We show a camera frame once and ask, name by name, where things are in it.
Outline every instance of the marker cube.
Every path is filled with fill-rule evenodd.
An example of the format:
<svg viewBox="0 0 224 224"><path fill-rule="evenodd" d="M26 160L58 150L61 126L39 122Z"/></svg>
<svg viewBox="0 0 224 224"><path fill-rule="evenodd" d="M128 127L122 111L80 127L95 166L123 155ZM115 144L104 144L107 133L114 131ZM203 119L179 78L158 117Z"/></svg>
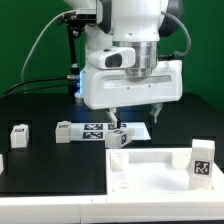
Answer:
<svg viewBox="0 0 224 224"><path fill-rule="evenodd" d="M70 130L71 122L58 122L55 130L56 143L70 143Z"/></svg>
<svg viewBox="0 0 224 224"><path fill-rule="evenodd" d="M10 134L12 148L25 148L29 140L29 127L28 125L21 124L13 127Z"/></svg>
<svg viewBox="0 0 224 224"><path fill-rule="evenodd" d="M214 157L214 141L193 140L189 189L212 189Z"/></svg>
<svg viewBox="0 0 224 224"><path fill-rule="evenodd" d="M110 131L105 135L105 147L109 149L120 149L132 141L134 129L124 128Z"/></svg>

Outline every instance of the black table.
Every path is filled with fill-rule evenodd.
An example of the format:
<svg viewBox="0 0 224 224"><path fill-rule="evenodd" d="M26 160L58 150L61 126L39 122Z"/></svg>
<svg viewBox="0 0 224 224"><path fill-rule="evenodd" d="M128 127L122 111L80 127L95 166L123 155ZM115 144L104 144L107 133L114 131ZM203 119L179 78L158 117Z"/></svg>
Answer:
<svg viewBox="0 0 224 224"><path fill-rule="evenodd" d="M164 104L157 124L150 122L150 110L150 105L118 110L122 122L145 122L152 137L126 147L191 147L195 138L215 140L215 162L224 169L223 113L190 93L179 102ZM56 144L57 122L65 120L109 122L104 110L72 104L67 94L25 94L0 100L0 153L5 167L0 176L1 197L106 194L104 142ZM21 123L30 128L28 147L12 149L9 135Z"/></svg>

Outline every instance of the blue light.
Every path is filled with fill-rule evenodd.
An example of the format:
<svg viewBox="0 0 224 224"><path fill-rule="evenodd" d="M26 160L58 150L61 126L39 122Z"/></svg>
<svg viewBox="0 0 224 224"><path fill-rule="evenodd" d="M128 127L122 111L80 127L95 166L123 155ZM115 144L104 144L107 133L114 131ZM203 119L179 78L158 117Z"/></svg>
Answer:
<svg viewBox="0 0 224 224"><path fill-rule="evenodd" d="M82 85L83 85L83 73L82 71L79 73L79 91L78 94L82 95Z"/></svg>

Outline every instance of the green backdrop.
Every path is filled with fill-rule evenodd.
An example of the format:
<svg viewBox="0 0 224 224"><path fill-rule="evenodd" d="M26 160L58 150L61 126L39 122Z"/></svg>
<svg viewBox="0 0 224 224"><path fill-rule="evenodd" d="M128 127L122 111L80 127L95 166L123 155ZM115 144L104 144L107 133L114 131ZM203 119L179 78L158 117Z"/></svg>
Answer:
<svg viewBox="0 0 224 224"><path fill-rule="evenodd" d="M192 52L184 59L184 91L197 93L224 111L224 74L222 24L223 0L183 0L184 23L192 37ZM70 8L62 0L1 0L0 2L0 94L20 82L23 63L37 36L57 14ZM82 38L78 43L79 64L83 66ZM162 54L184 51L186 42L178 30L160 42ZM55 77L70 71L65 26L53 24L38 45L25 78ZM65 92L64 89L50 92Z"/></svg>

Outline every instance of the cable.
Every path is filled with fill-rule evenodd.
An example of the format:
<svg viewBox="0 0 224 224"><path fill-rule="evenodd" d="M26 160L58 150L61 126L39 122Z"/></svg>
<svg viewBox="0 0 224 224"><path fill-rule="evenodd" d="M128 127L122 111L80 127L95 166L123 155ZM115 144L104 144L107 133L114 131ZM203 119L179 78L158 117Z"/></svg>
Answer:
<svg viewBox="0 0 224 224"><path fill-rule="evenodd" d="M23 68L22 68L22 72L21 72L21 81L24 82L25 81L25 69L26 69L26 66L36 48L36 46L38 45L39 41L41 40L42 36L44 35L44 33L46 32L46 30L50 27L50 25L55 21L57 20L58 18L60 18L61 16L64 16L66 13L71 13L71 12L75 12L75 10L70 10L70 11L67 11L67 12L63 12L59 15L57 15L56 17L54 17L46 26L45 28L41 31L40 35L38 36L37 40L35 41L33 47L31 48L30 50L30 53L28 54L27 58L26 58L26 61L23 65Z"/></svg>
<svg viewBox="0 0 224 224"><path fill-rule="evenodd" d="M175 17L175 16L173 16L169 13L163 12L163 11L161 11L161 13L162 13L162 15L167 16L168 18L174 20L180 26L180 28L183 30L184 35L185 35L186 40L187 40L187 50L185 52L174 51L174 55L175 56L180 56L180 57L187 56L191 51L191 37L190 37L190 34L189 34L187 28L184 26L184 24L177 17Z"/></svg>
<svg viewBox="0 0 224 224"><path fill-rule="evenodd" d="M54 86L46 86L46 87L41 87L41 88L22 90L22 91L18 91L18 92L14 92L14 93L3 94L0 97L0 99L3 99L5 97L11 96L11 95L15 95L15 94L21 94L21 93L32 92L32 91L39 91L39 90L43 90L43 89L52 89L52 88L58 88L58 87L64 87L64 86L68 87L69 85L60 84L60 85L54 85Z"/></svg>
<svg viewBox="0 0 224 224"><path fill-rule="evenodd" d="M20 86L26 85L26 84L36 83L36 82L59 81L59 80L67 80L67 77L47 78L47 79L33 79L33 80L28 80L28 81L25 81L25 82L17 83L14 86L12 86L10 89L5 91L3 93L3 95L8 94L8 93L12 92L14 89L16 89L16 88L18 88Z"/></svg>

